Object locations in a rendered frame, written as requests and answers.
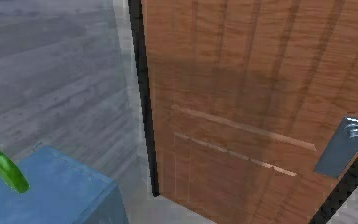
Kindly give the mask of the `blue box cabinet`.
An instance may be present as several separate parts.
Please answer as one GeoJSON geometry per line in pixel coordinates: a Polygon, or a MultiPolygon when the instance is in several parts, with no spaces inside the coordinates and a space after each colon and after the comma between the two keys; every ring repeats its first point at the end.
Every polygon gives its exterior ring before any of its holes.
{"type": "Polygon", "coordinates": [[[119,185],[44,146],[18,162],[29,190],[0,178],[0,224],[129,224],[119,185]]]}

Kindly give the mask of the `brown wooden room door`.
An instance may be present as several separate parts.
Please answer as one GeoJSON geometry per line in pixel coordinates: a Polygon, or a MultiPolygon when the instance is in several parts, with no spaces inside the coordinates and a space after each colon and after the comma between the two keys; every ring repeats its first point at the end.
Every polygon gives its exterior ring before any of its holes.
{"type": "Polygon", "coordinates": [[[358,0],[128,0],[152,188],[215,224],[335,224],[314,171],[358,118],[358,0]]]}

